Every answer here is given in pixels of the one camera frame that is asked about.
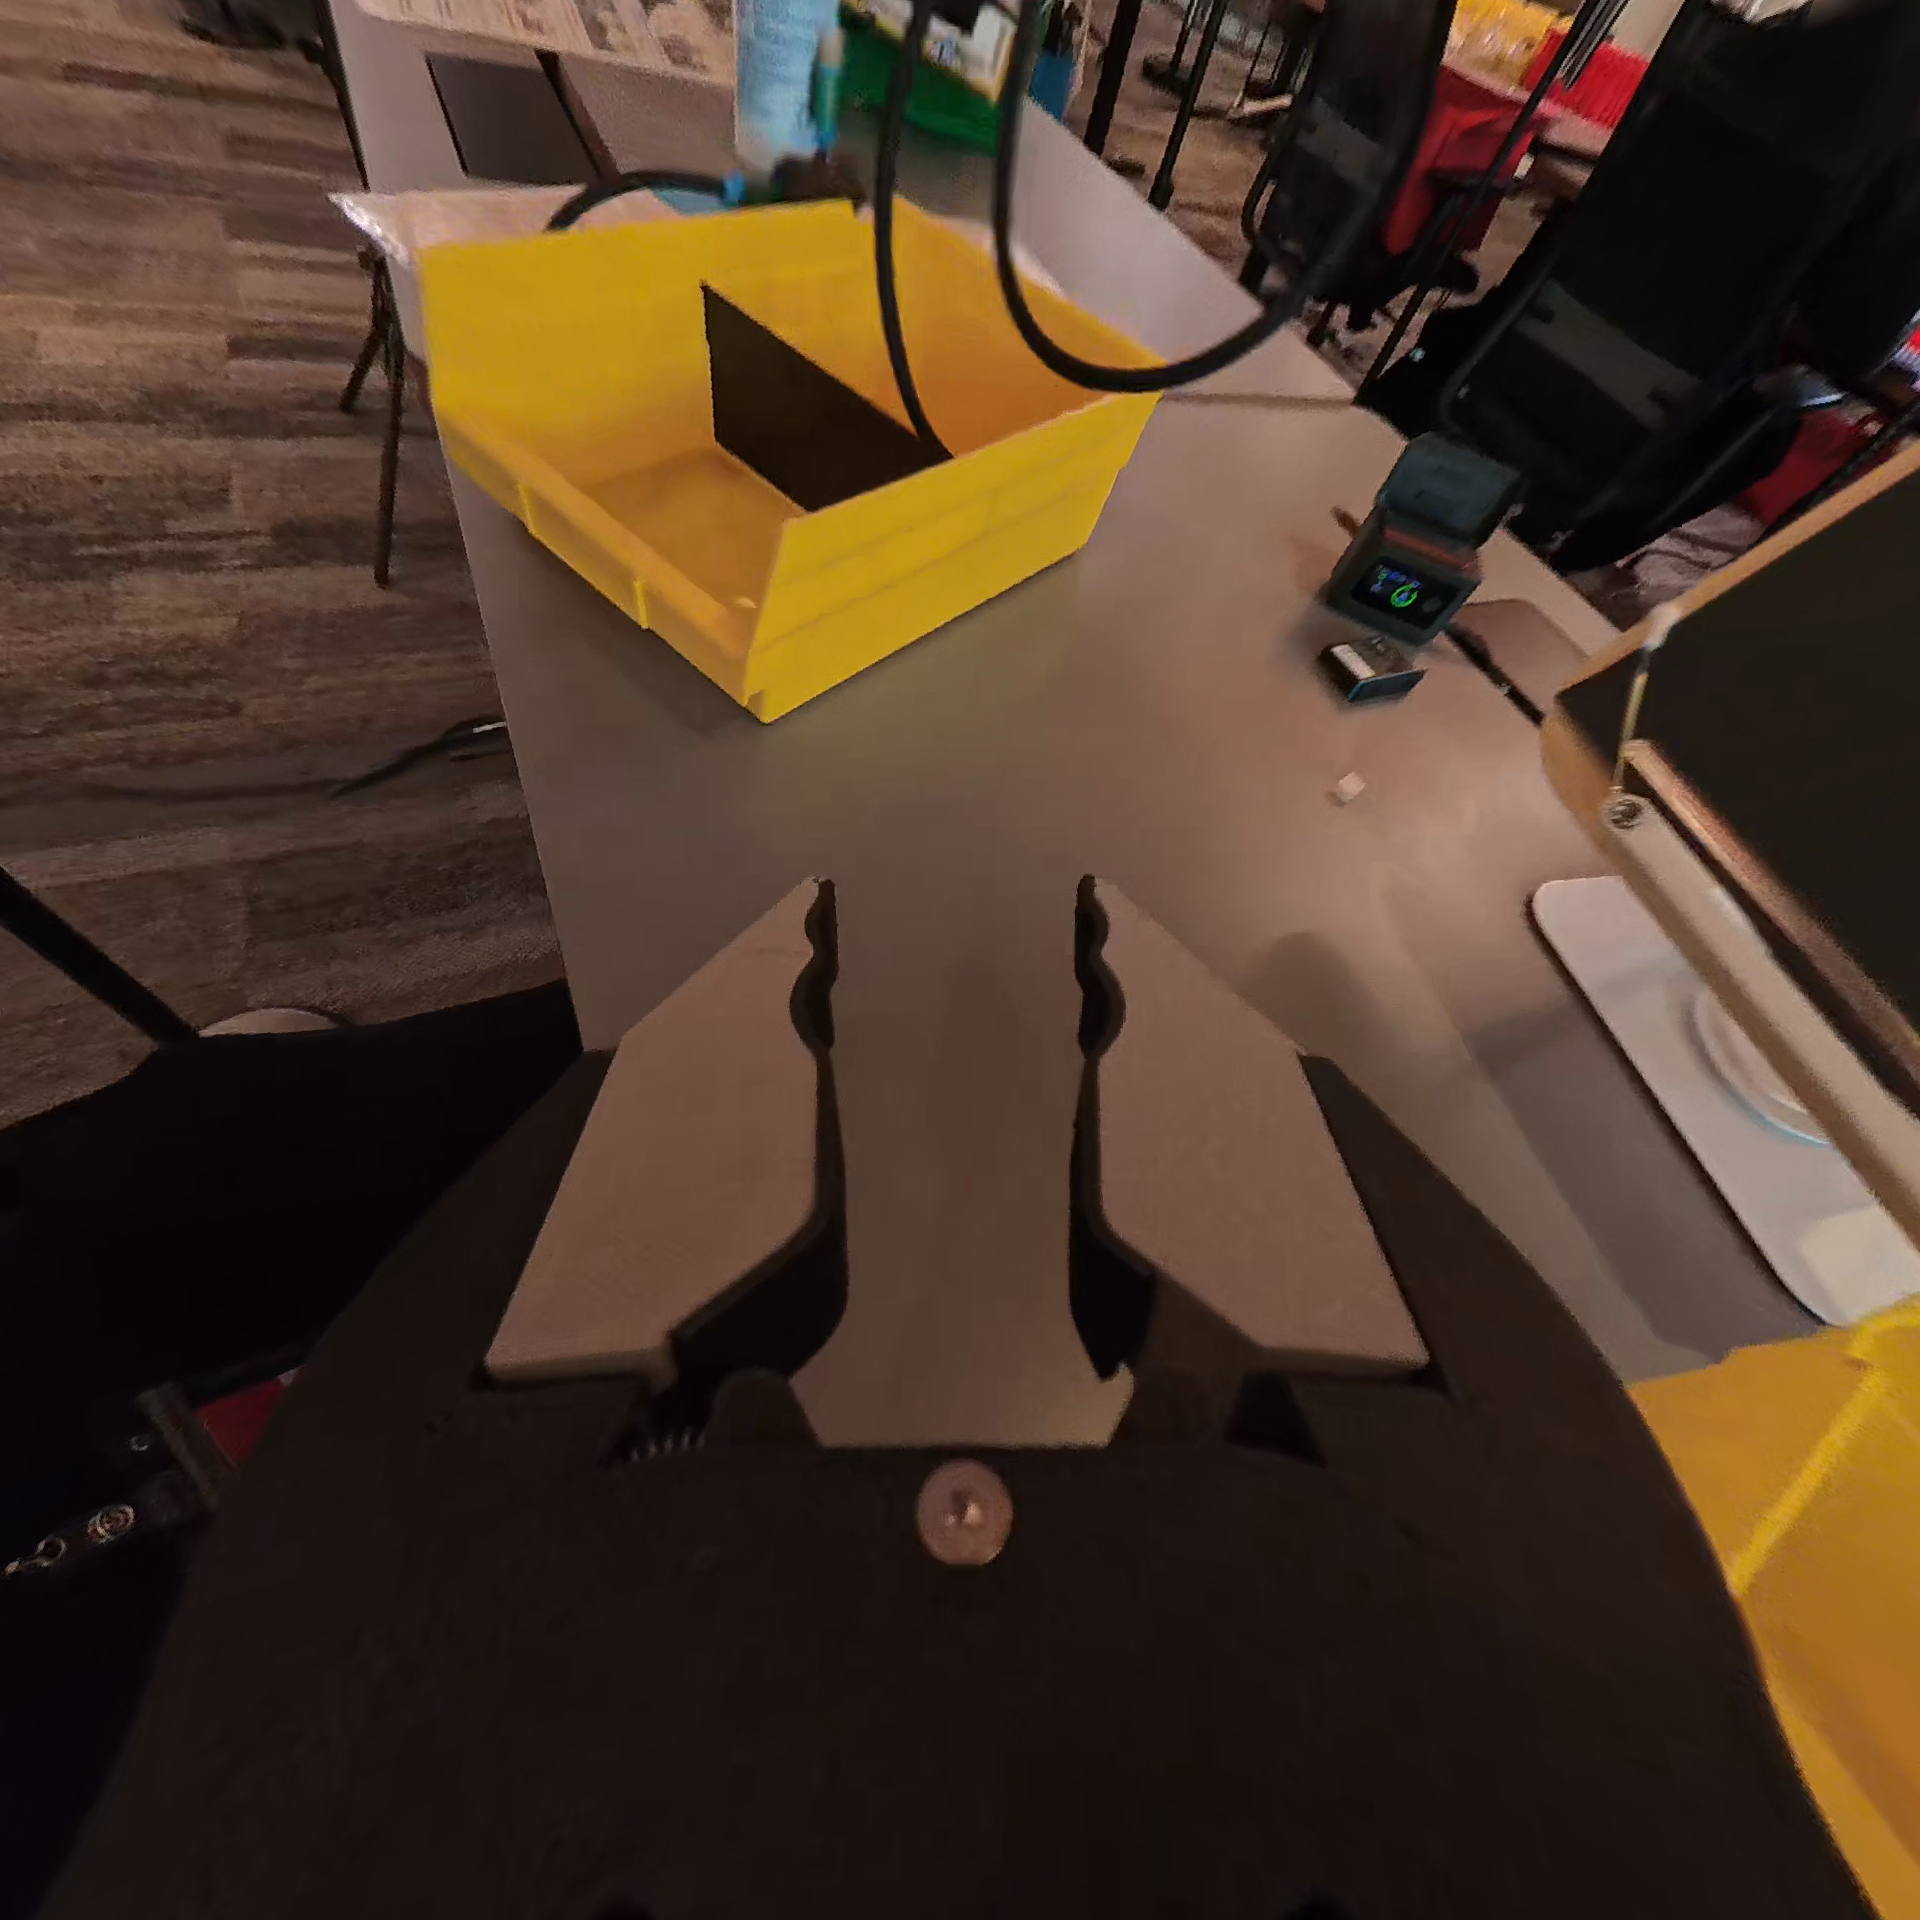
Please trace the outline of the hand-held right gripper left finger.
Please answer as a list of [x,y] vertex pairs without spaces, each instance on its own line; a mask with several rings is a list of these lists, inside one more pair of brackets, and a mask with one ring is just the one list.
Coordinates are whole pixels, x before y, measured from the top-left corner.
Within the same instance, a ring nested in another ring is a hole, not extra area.
[[837,899],[806,878],[613,1051],[487,1349],[501,1386],[793,1375],[847,1304]]

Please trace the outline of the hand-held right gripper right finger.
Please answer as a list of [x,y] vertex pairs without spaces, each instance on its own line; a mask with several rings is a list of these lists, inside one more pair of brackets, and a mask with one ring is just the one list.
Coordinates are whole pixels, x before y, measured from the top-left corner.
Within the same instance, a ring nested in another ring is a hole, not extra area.
[[1068,1299],[1095,1373],[1421,1371],[1293,1040],[1097,875],[1073,888],[1072,975]]

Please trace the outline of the yellow plastic bin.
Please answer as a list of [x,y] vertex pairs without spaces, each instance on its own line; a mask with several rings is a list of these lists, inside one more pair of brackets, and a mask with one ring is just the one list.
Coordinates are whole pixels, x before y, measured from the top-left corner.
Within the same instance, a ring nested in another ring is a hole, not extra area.
[[1918,1301],[1628,1388],[1877,1916],[1918,1916]]
[[849,203],[415,253],[450,461],[762,725],[1076,554],[1156,405],[1048,373],[975,239],[902,202],[894,239],[906,365],[950,459],[824,511],[716,445],[701,287],[906,426]]

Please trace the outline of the dark green battery charger case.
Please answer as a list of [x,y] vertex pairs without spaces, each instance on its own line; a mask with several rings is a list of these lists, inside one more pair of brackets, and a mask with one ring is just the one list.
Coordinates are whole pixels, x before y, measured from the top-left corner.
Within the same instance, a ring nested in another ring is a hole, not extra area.
[[1318,590],[1318,604],[1401,647],[1426,647],[1481,588],[1481,549],[1525,476],[1431,430],[1408,440]]

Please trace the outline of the black bin divider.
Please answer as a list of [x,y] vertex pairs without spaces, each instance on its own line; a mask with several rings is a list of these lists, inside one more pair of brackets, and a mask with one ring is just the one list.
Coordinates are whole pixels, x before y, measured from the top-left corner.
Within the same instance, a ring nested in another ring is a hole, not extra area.
[[716,445],[801,511],[950,459],[708,283],[701,296]]

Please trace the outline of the black office chair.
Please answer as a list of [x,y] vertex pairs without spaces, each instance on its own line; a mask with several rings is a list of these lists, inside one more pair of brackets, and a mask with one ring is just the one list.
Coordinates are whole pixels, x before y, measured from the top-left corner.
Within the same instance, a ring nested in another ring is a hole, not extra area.
[[1446,67],[1453,2],[1328,2],[1303,87],[1240,206],[1240,283],[1284,320],[1368,328],[1396,296],[1473,294],[1478,244],[1518,160],[1490,174],[1518,116]]
[[1439,317],[1428,419],[1522,477],[1564,571],[1758,483],[1802,379],[1914,328],[1918,5],[1682,5],[1623,123],[1492,294]]

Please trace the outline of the white wipes canister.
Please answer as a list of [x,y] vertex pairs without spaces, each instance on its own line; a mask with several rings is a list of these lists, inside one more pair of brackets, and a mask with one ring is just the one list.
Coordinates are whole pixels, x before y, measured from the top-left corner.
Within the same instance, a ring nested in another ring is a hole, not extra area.
[[767,175],[837,138],[844,35],[837,2],[736,2],[736,154]]

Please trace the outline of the green cardboard box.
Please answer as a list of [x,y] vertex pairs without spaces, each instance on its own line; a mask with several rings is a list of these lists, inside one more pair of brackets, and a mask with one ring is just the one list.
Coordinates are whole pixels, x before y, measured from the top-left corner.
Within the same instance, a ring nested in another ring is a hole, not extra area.
[[[838,112],[882,109],[913,10],[913,2],[838,5]],[[997,138],[1018,5],[930,2],[922,10],[925,31],[902,119],[910,127],[984,154]]]

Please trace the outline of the laminated paper sheet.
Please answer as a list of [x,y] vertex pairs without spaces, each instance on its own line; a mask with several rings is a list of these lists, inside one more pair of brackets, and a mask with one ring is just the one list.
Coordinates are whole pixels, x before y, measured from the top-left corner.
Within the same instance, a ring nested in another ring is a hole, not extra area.
[[697,84],[736,82],[732,2],[361,2],[396,27],[589,56]]

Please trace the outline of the red storage bin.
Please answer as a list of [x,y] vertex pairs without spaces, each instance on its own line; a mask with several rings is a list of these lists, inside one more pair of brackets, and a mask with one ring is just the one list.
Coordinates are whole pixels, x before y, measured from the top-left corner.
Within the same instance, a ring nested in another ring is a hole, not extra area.
[[1583,67],[1564,67],[1544,93],[1544,108],[1570,112],[1598,127],[1616,127],[1638,91],[1650,59],[1610,38],[1596,46]]

